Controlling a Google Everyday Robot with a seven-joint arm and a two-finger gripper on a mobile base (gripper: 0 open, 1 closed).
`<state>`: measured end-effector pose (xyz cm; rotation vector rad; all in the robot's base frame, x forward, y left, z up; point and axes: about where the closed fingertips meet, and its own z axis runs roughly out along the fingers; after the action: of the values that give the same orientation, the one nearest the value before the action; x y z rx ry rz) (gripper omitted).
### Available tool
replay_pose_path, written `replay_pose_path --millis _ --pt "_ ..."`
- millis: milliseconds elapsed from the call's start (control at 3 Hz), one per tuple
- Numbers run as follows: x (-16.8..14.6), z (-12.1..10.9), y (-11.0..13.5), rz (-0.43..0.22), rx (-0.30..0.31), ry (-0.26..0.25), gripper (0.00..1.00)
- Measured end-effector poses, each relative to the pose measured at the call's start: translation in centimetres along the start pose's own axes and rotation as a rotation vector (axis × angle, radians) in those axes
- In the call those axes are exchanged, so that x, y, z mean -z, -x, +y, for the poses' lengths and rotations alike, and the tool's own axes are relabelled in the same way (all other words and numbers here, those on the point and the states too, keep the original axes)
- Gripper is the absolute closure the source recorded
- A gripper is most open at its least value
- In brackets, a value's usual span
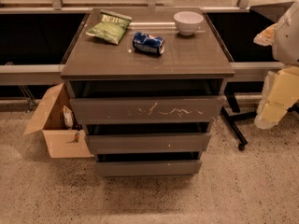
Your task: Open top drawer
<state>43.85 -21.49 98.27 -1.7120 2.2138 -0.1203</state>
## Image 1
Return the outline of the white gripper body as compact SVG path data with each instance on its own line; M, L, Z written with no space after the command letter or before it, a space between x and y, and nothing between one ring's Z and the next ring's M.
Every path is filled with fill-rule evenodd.
M274 77L270 93L263 108L263 119L279 122L299 100L299 67L291 66L279 70Z

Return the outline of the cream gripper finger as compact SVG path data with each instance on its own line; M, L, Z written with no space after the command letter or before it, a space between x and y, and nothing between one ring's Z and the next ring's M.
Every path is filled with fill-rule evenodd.
M274 23L257 34L253 42L260 46L272 46L277 25Z
M276 73L270 71L263 82L262 99L258 105L257 115L254 120L255 125L260 129L270 129L277 124L277 105L274 101L276 77Z

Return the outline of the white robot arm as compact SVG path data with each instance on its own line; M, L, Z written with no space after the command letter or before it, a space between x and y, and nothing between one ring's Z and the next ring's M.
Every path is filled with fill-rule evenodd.
M258 128L270 129L278 125L299 100L299 1L253 41L258 45L271 45L274 59L284 64L283 69L267 73L254 120Z

